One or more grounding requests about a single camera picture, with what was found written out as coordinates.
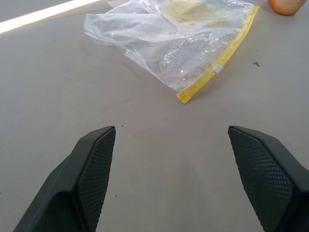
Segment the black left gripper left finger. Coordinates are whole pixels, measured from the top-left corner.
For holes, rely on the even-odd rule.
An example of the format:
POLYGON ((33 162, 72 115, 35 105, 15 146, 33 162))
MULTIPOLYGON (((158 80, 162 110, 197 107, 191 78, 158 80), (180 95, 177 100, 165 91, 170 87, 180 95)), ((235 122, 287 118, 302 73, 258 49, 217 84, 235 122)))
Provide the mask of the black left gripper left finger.
POLYGON ((115 136, 115 126, 107 126, 81 137, 48 175, 13 232, 96 232, 115 136))

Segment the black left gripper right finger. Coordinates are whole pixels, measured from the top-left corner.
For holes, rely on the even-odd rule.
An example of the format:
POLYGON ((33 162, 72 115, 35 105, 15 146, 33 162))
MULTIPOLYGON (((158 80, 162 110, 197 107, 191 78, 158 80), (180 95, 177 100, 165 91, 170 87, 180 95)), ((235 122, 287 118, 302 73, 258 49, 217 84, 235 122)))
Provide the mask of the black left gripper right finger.
POLYGON ((229 126, 243 188, 265 232, 309 232, 309 170, 275 137, 229 126))

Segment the clear yellow-zipper plastic bag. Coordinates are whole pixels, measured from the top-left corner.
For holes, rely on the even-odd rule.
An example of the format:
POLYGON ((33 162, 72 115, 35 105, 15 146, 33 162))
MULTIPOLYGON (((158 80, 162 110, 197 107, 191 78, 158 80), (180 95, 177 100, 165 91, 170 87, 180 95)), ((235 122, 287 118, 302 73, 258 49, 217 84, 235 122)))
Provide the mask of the clear yellow-zipper plastic bag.
POLYGON ((187 103, 224 69, 259 9, 240 0, 129 0, 87 14, 84 32, 117 47, 187 103))

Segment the orange round object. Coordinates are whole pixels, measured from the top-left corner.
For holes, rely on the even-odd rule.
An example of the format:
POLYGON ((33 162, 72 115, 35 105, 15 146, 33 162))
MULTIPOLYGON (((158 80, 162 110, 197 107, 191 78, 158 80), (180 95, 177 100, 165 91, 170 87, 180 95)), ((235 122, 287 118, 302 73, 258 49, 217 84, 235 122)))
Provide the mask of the orange round object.
POLYGON ((280 15, 295 15, 307 0, 268 0, 274 12, 280 15))

